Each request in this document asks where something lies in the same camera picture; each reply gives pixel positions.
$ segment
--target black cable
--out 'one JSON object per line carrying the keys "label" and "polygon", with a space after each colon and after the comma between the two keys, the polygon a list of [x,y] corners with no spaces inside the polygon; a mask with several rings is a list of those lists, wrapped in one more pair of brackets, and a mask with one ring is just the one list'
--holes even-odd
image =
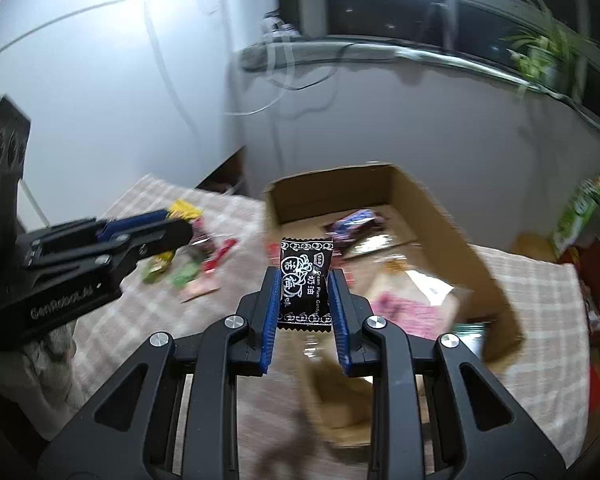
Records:
{"label": "black cable", "polygon": [[279,88],[283,88],[285,90],[304,90],[305,88],[310,88],[311,86],[315,86],[317,84],[320,84],[324,81],[327,81],[327,79],[329,79],[330,77],[333,77],[335,75],[335,73],[338,70],[338,63],[342,61],[343,57],[344,57],[344,53],[345,51],[353,45],[357,45],[358,43],[347,43],[346,45],[344,45],[337,53],[335,60],[333,61],[334,65],[333,68],[331,69],[331,71],[324,77],[318,79],[318,81],[314,81],[313,83],[309,83],[308,85],[304,85],[304,86],[299,86],[299,87],[295,87],[295,86],[287,86],[285,84],[279,83],[278,81],[276,81],[275,79],[269,79],[268,81],[274,85],[277,86]]}

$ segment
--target triangular cutout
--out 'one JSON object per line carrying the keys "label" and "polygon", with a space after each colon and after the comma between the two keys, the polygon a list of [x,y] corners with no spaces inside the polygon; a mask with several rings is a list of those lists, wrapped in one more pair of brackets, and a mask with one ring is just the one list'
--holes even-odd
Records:
{"label": "triangular cutout", "polygon": [[138,365],[109,396],[109,399],[104,401],[94,416],[98,424],[118,431],[128,431],[147,369],[148,366],[144,363]]}
{"label": "triangular cutout", "polygon": [[511,413],[474,368],[465,363],[461,365],[460,373],[469,394],[469,402],[478,429],[489,431],[509,424],[512,419]]}

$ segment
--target gray wall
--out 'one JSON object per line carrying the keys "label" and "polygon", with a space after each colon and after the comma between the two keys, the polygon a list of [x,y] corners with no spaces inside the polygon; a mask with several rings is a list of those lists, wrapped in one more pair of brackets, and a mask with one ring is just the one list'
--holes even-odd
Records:
{"label": "gray wall", "polygon": [[[294,84],[330,69],[297,68]],[[237,79],[242,110],[278,92],[261,76]],[[251,192],[286,174],[380,160],[429,187],[478,244],[506,250],[522,230],[548,234],[577,183],[600,171],[600,135],[562,103],[514,90],[407,60],[343,64],[240,119]]]}

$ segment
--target cardboard box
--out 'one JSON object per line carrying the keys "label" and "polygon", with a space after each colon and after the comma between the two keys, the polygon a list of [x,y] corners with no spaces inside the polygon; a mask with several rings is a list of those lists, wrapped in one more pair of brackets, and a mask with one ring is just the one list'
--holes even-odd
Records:
{"label": "cardboard box", "polygon": [[[414,264],[430,267],[428,270],[440,278],[473,291],[461,304],[456,322],[493,319],[483,358],[492,370],[504,370],[515,359],[514,350],[522,340],[509,302],[449,214],[399,168],[387,164],[351,166],[274,182],[266,193],[267,242],[280,242],[283,237],[324,237],[325,224],[365,207],[384,215],[388,228],[405,244],[389,252],[402,252],[412,261],[416,258]],[[424,258],[422,250],[414,251],[406,245],[416,241],[422,245]],[[370,254],[347,263],[356,279],[353,293],[364,295],[374,277],[377,259],[377,254]],[[293,332],[287,339],[292,355],[297,357],[296,369],[309,419],[318,434],[334,446],[367,445],[370,384],[336,373],[335,361],[311,365],[302,355],[302,334]],[[426,422],[426,406],[421,406],[421,412]]]}
{"label": "cardboard box", "polygon": [[[266,193],[267,237],[269,242],[279,242],[283,237],[324,237],[325,224],[364,207],[385,215],[389,227],[402,241],[417,240],[430,270],[440,278],[473,291],[461,305],[456,322],[494,320],[484,347],[486,362],[515,349],[522,332],[503,291],[449,214],[420,184],[395,166],[351,166],[274,182]],[[354,292],[363,290],[360,285]]]}

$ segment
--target checkered tablecloth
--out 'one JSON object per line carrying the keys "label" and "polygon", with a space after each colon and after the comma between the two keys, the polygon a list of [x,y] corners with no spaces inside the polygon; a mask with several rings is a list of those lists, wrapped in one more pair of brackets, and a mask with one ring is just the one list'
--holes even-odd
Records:
{"label": "checkered tablecloth", "polygon": [[[262,202],[184,189],[146,176],[105,216],[122,218],[166,208],[178,198],[204,209],[210,231],[240,240],[217,271],[222,287],[181,304],[168,280],[144,285],[137,270],[128,276],[122,283],[122,298],[78,320],[74,365],[87,396],[153,332],[164,330],[175,338],[202,332],[234,313],[243,295],[260,288],[269,265]],[[475,249],[505,291],[525,335],[520,352],[499,378],[569,465],[584,440],[589,395],[589,345],[576,273],[571,266]],[[280,341],[284,337],[278,332],[266,377],[238,378],[242,477],[364,478],[366,463],[335,456],[312,431],[288,346]]]}

